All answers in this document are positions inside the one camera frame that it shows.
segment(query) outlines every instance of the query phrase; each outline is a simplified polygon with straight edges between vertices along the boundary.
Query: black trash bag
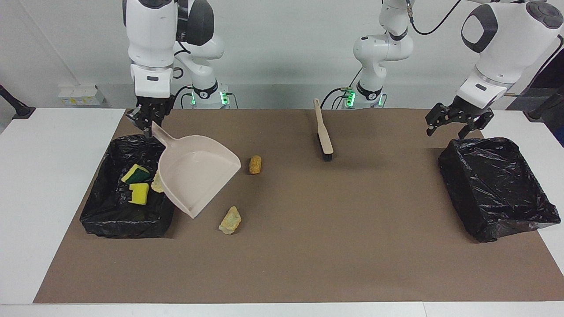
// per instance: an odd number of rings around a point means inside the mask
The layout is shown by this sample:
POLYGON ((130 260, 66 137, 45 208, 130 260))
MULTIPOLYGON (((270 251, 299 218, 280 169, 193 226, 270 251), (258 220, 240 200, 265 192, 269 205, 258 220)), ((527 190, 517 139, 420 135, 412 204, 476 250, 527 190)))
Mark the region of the black trash bag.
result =
POLYGON ((480 242, 560 223, 556 207, 511 140, 452 140, 439 167, 466 231, 480 242))
POLYGON ((146 140, 142 135, 128 135, 110 142, 80 216, 86 232, 109 238, 164 236, 172 221, 173 203, 164 193, 149 189, 147 205, 131 204, 129 185, 121 181, 134 164, 154 175, 164 149, 158 140, 146 140))

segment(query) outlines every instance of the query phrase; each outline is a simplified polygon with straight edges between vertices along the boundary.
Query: dustpan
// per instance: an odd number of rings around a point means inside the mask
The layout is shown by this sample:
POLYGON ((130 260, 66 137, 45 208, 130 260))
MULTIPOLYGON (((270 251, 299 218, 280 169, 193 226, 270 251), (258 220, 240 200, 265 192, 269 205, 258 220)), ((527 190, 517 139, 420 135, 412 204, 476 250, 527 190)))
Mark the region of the dustpan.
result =
POLYGON ((166 149, 158 162, 162 189, 195 218, 241 168, 241 161, 216 140, 202 135, 175 139, 156 123, 153 135, 166 149))

